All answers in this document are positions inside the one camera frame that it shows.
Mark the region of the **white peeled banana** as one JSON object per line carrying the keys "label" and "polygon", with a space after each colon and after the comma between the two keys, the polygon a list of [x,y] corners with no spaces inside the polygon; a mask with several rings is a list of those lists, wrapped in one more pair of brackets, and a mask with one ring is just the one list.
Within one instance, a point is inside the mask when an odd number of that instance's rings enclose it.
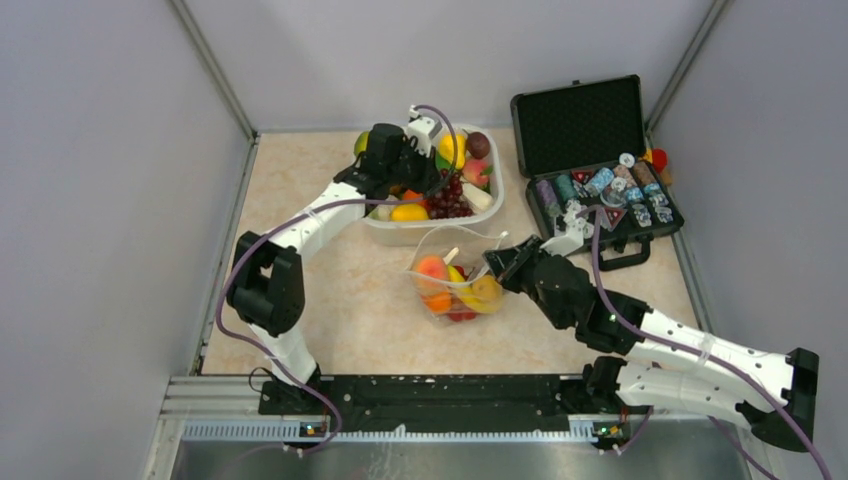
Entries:
{"label": "white peeled banana", "polygon": [[442,260],[446,265],[451,265],[453,260],[459,254],[460,249],[458,247],[453,247],[449,250],[443,257]]}

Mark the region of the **purple grape bunch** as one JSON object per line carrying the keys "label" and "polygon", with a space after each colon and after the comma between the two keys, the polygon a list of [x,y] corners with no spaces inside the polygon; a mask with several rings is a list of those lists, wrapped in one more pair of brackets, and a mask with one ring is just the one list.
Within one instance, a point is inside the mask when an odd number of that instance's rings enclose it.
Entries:
{"label": "purple grape bunch", "polygon": [[461,174],[447,176],[446,185],[426,199],[425,209],[431,220],[472,216],[473,209],[464,197]]}

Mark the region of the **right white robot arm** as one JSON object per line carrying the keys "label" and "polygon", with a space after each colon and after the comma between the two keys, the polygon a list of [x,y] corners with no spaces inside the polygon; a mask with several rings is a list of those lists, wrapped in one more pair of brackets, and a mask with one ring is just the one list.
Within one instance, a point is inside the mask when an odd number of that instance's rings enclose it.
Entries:
{"label": "right white robot arm", "polygon": [[544,249],[536,236],[483,258],[505,290],[526,295],[554,329],[573,330],[599,352],[583,373],[583,396],[594,409],[688,411],[746,428],[783,450],[810,451],[817,354],[739,345],[631,296],[598,290],[586,270]]}

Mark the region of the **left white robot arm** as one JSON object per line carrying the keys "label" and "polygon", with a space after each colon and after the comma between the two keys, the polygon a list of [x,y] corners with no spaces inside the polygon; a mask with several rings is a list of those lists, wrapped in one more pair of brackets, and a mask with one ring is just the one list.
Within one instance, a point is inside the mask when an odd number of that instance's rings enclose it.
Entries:
{"label": "left white robot arm", "polygon": [[374,207],[390,205],[395,190],[425,194],[442,179],[435,166],[442,123],[429,118],[405,127],[377,123],[365,149],[310,205],[265,234],[248,231],[237,241],[221,306],[249,325],[258,345],[285,385],[283,401],[297,413],[319,404],[318,370],[297,327],[306,306],[305,263],[347,226]]}

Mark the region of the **yellow wrinkled fruit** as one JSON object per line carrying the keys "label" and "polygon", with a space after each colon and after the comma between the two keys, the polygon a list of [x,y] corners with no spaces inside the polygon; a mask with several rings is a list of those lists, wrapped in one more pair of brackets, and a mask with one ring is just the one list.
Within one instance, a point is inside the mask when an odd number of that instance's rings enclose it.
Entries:
{"label": "yellow wrinkled fruit", "polygon": [[493,275],[483,275],[472,283],[474,308],[480,312],[497,311],[503,301],[503,289]]}

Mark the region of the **small orange tangerine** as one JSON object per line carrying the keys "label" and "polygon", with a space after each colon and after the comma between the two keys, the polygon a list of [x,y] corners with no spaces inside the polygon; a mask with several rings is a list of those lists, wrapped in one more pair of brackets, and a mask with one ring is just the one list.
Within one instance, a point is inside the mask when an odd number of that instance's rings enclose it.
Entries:
{"label": "small orange tangerine", "polygon": [[412,191],[412,190],[406,190],[406,191],[403,193],[403,195],[402,195],[401,199],[402,199],[403,201],[415,201],[415,202],[420,202],[420,201],[423,201],[423,200],[424,200],[424,197],[423,197],[423,195],[422,195],[421,193],[417,193],[417,192],[414,192],[414,191]]}

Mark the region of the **white cauliflower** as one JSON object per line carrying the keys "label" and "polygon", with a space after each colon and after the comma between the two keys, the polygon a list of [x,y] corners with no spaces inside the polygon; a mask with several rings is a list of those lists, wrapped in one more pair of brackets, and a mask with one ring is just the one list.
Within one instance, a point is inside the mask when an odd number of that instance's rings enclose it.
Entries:
{"label": "white cauliflower", "polygon": [[391,205],[378,205],[368,215],[368,218],[374,221],[388,222],[391,220],[391,213],[394,207]]}

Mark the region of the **dark purple passion fruit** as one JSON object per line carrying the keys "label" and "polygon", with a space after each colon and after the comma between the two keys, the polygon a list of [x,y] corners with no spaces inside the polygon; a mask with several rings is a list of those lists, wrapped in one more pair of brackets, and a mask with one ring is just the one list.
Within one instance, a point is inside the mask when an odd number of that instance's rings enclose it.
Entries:
{"label": "dark purple passion fruit", "polygon": [[466,152],[474,159],[485,159],[491,151],[491,142],[486,134],[474,131],[467,134]]}

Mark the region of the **clear zip top bag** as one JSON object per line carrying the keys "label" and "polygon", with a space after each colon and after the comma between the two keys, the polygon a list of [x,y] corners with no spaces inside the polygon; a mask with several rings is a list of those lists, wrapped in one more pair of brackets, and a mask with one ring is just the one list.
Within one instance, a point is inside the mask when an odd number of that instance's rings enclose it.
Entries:
{"label": "clear zip top bag", "polygon": [[499,312],[506,293],[484,258],[510,245],[510,233],[494,235],[461,226],[425,234],[404,271],[408,284],[432,316],[466,322]]}

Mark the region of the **white bok choy stalk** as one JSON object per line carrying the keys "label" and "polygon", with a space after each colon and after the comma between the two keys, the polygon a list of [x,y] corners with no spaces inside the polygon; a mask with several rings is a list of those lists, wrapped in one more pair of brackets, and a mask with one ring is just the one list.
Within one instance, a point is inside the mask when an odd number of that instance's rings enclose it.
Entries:
{"label": "white bok choy stalk", "polygon": [[462,183],[462,198],[475,214],[486,212],[494,205],[489,193],[471,183]]}

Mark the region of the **peach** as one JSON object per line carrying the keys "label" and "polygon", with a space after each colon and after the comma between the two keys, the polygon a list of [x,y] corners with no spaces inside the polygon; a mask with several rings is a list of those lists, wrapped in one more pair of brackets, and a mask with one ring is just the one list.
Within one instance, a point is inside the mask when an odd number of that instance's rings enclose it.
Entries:
{"label": "peach", "polygon": [[416,290],[425,296],[435,295],[447,290],[450,279],[448,265],[442,257],[427,255],[421,257],[412,268],[413,284]]}

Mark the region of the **green yellow mango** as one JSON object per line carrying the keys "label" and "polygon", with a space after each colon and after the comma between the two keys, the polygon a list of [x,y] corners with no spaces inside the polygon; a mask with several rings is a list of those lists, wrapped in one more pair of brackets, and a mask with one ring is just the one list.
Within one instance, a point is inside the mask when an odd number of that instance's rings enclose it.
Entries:
{"label": "green yellow mango", "polygon": [[368,139],[369,139],[369,131],[363,131],[354,142],[353,146],[353,155],[358,158],[362,153],[364,153],[367,149]]}

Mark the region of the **black poker chip case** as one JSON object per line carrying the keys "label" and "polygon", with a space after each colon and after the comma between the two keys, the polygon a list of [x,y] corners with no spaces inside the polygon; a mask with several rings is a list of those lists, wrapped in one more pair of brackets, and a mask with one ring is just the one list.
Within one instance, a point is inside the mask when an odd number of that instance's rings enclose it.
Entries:
{"label": "black poker chip case", "polygon": [[543,239],[565,231],[568,209],[605,212],[603,271],[645,263],[652,242],[681,229],[683,215],[661,174],[640,157],[649,149],[637,75],[515,95],[510,101],[525,199]]}

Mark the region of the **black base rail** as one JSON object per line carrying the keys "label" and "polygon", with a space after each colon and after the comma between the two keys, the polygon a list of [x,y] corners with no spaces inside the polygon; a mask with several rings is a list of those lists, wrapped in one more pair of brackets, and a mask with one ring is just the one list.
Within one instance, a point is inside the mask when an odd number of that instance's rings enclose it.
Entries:
{"label": "black base rail", "polygon": [[302,439],[341,434],[530,434],[566,432],[580,414],[622,421],[638,408],[559,374],[337,375],[311,380],[312,393],[281,380],[259,391],[258,412],[301,417]]}

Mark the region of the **yellow lemon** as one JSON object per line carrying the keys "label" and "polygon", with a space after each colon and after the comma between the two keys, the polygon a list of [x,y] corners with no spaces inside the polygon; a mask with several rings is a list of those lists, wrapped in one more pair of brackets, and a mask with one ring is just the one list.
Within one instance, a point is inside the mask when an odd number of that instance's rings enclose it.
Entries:
{"label": "yellow lemon", "polygon": [[392,222],[422,222],[429,220],[427,209],[421,204],[403,204],[392,209]]}

